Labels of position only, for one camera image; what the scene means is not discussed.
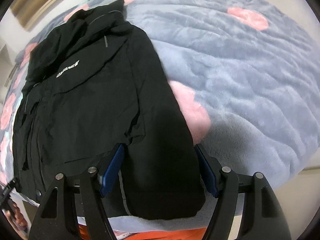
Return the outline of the person's left hand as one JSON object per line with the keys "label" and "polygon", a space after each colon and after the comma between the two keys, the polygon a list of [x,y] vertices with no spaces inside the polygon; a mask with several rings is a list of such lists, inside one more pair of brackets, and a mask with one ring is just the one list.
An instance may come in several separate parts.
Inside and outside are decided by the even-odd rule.
{"label": "person's left hand", "polygon": [[28,227],[28,222],[15,202],[12,202],[12,210],[14,215],[12,215],[10,211],[4,211],[8,222],[22,239],[28,239],[27,233],[24,231]]}

